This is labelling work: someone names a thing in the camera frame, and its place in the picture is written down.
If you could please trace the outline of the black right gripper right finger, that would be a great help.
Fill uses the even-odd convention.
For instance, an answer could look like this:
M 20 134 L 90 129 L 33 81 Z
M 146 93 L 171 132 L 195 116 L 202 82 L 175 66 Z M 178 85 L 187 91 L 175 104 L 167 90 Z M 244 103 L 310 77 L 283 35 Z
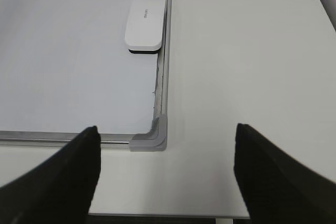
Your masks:
M 237 124 L 234 174 L 251 223 L 335 223 L 335 183 L 248 124 Z

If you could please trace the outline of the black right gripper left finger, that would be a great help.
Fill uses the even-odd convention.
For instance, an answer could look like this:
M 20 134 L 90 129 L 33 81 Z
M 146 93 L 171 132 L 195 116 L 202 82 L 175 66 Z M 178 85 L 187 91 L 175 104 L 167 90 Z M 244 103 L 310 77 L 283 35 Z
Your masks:
M 86 223 L 101 171 L 101 136 L 88 127 L 1 187 L 1 223 Z

